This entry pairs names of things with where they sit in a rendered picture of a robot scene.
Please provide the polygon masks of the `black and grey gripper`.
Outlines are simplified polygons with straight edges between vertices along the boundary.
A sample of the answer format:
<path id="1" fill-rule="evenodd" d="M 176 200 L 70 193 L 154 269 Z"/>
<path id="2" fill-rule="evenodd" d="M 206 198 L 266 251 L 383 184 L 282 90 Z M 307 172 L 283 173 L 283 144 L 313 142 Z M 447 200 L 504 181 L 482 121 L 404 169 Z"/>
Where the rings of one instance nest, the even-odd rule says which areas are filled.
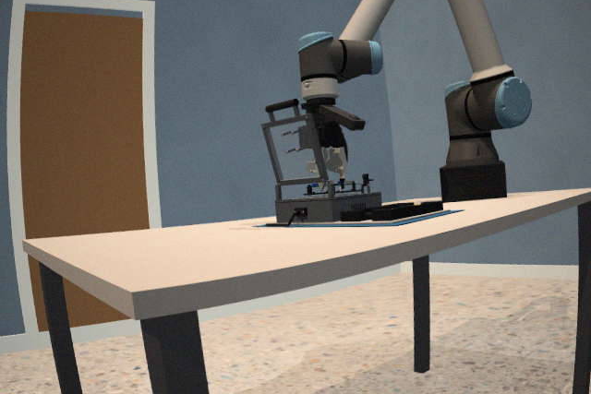
<path id="1" fill-rule="evenodd" d="M 312 113 L 326 170 L 339 173 L 340 181 L 343 181 L 344 184 L 348 162 L 347 144 L 344 139 L 344 133 L 339 124 L 319 115 L 321 105 L 334 104 L 336 104 L 335 98 L 332 97 L 313 98 L 307 100 L 306 103 L 302 103 L 301 109 L 306 110 L 306 113 Z M 316 123 L 319 124 L 316 125 Z M 332 148 L 328 153 L 326 148 L 329 147 Z M 329 154 L 330 159 L 326 162 Z"/>

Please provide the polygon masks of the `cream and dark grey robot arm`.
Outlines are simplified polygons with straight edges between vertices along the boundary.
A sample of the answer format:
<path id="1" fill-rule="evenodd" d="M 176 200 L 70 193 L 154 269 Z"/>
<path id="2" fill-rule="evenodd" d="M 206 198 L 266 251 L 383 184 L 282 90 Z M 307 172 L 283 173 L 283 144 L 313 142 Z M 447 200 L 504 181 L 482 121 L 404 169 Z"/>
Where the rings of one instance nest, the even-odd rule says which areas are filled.
<path id="1" fill-rule="evenodd" d="M 304 101 L 321 97 L 336 99 L 338 84 L 381 71 L 382 50 L 372 39 L 393 1 L 362 0 L 339 40 L 334 40 L 329 32 L 300 38 L 298 54 Z M 453 83 L 445 89 L 450 137 L 446 166 L 500 162 L 490 130 L 522 125 L 531 112 L 531 93 L 513 69 L 505 65 L 483 0 L 448 2 L 473 76 L 470 82 Z"/>

